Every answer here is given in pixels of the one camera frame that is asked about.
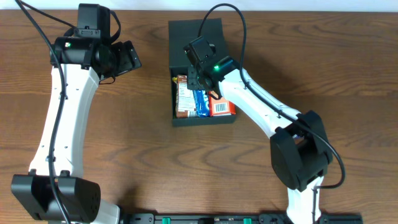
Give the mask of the blue Oreo cookie pack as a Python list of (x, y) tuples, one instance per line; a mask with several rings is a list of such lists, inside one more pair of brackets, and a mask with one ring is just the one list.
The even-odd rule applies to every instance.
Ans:
[(209, 117), (210, 108), (209, 108), (209, 98), (205, 90), (194, 90), (193, 96), (195, 100), (196, 106), (196, 115), (197, 117)]

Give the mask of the brown carton with barcode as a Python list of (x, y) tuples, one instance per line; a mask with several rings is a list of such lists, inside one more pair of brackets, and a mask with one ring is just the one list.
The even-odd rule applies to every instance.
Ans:
[(176, 83), (176, 117), (177, 118), (196, 118), (196, 106), (193, 91), (187, 88), (187, 76), (177, 75)]

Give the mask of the orange carton with barcode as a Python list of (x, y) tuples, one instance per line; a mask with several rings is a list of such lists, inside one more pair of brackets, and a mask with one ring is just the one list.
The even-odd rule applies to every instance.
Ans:
[(235, 115), (236, 114), (236, 109), (235, 105), (226, 100), (225, 98), (221, 97), (220, 99), (214, 99), (212, 95), (217, 98), (218, 95), (210, 91), (208, 92), (209, 96), (209, 107), (210, 107), (210, 116), (215, 117), (215, 116), (230, 116), (230, 115)]

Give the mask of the dark green hinged box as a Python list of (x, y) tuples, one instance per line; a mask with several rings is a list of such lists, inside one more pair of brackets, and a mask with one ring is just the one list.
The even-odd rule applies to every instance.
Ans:
[[(197, 38), (201, 20), (179, 20), (169, 21), (169, 72), (170, 77), (177, 75), (187, 75), (191, 63), (184, 52), (184, 47)], [(228, 47), (223, 35), (222, 20), (220, 18), (207, 19), (201, 30), (201, 35), (211, 43), (215, 44), (216, 50), (228, 54)], [(172, 99), (172, 125), (182, 126), (202, 126), (213, 124), (231, 124), (235, 122), (236, 116), (215, 116), (204, 118), (177, 118), (176, 97), (177, 86), (174, 82), (170, 83)]]

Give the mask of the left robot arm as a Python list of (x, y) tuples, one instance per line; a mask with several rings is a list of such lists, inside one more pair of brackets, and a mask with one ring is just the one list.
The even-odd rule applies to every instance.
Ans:
[(131, 41), (59, 37), (52, 46), (52, 92), (44, 131), (27, 174), (11, 192), (27, 213), (49, 223), (121, 223), (119, 206), (83, 177), (83, 145), (100, 82), (141, 67)]

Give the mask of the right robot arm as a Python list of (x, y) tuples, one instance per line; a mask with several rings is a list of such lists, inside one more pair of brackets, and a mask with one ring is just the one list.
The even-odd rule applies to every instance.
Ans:
[(321, 217), (319, 190), (333, 160), (323, 121), (279, 101), (258, 85), (232, 57), (191, 56), (188, 80), (213, 90), (246, 113), (270, 140), (271, 165), (288, 190), (292, 223), (316, 223)]

